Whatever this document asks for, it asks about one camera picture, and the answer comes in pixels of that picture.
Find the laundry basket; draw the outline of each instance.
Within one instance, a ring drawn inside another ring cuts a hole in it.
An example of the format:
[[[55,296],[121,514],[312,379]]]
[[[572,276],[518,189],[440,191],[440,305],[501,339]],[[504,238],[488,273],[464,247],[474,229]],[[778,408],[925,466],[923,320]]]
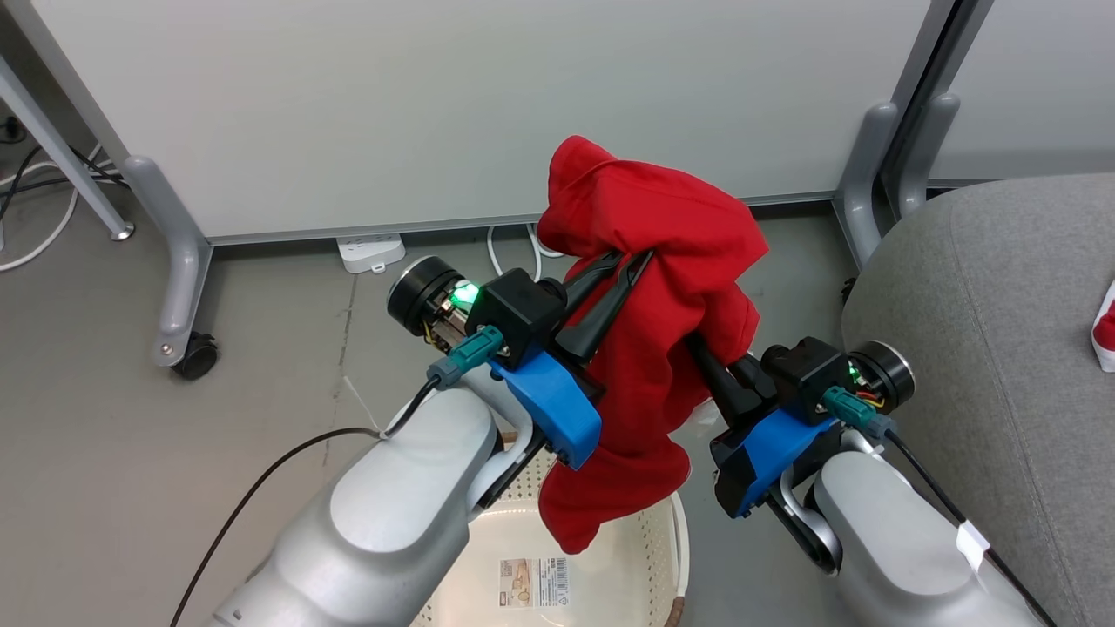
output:
[[[677,493],[608,522],[566,556],[539,517],[551,454],[539,454],[468,525],[468,546],[411,627],[675,627],[689,582]]]

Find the barcode label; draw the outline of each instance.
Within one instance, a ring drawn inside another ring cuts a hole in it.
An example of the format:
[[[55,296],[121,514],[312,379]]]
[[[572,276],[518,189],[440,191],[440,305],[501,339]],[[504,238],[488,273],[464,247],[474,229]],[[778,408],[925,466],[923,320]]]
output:
[[[500,607],[569,606],[566,558],[500,560]]]

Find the teal connector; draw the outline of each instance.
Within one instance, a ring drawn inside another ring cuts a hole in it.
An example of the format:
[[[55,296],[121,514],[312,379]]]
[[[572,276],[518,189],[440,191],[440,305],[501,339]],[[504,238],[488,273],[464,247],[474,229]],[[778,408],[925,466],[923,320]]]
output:
[[[457,384],[468,370],[486,364],[503,348],[503,334],[495,327],[484,327],[453,347],[449,354],[430,364],[426,378],[437,377],[437,389]]]
[[[503,348],[503,334],[500,329],[488,326],[455,346],[449,351],[449,359],[453,359],[462,373],[467,373],[481,364],[487,364],[501,348]]]
[[[821,396],[821,402],[833,417],[854,426],[875,440],[882,440],[888,431],[896,431],[894,421],[875,412],[875,408],[867,402],[843,387],[830,387]]]

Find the partition leg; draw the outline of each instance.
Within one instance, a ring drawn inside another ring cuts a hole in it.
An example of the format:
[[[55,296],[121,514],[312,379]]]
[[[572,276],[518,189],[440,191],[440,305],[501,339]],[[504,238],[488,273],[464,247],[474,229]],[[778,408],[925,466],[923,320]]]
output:
[[[941,144],[944,143],[944,136],[949,134],[949,127],[959,109],[960,97],[956,94],[941,94],[925,106],[920,124],[904,149],[899,153],[892,175],[888,176],[893,186],[888,189],[886,195],[893,200],[895,220],[910,215],[925,204],[929,171],[933,167],[937,154],[941,152]]]
[[[879,245],[879,226],[871,203],[871,190],[886,152],[891,129],[898,123],[898,107],[883,103],[867,109],[852,154],[844,166],[833,205],[857,268],[871,259]]]
[[[158,366],[175,366],[190,357],[187,345],[202,287],[205,283],[205,273],[213,255],[213,247],[202,235],[193,218],[186,212],[185,205],[154,161],[143,156],[130,156],[122,168],[132,183],[136,197],[166,238],[171,253],[171,274],[166,283],[166,297],[163,301],[163,312],[158,318],[158,335],[152,357]]]
[[[39,108],[31,95],[23,85],[16,78],[16,73],[8,64],[0,58],[0,99],[8,103],[12,113],[27,128],[47,152],[47,155],[58,164],[58,168],[66,174],[74,187],[77,189],[85,202],[89,203],[100,221],[108,228],[109,237],[113,241],[124,241],[132,237],[135,224],[126,222],[120,214],[113,209],[112,203],[105,197],[104,192],[97,187],[97,183],[89,176],[85,165],[74,156],[69,145],[62,139],[58,131],[47,119],[46,114]]]

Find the gray chair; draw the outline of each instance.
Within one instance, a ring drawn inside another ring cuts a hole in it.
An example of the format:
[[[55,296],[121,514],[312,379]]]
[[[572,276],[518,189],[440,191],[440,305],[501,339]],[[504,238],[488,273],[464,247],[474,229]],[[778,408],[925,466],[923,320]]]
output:
[[[1115,625],[1115,174],[976,185],[899,223],[844,310],[915,370],[900,434],[1061,627]]]

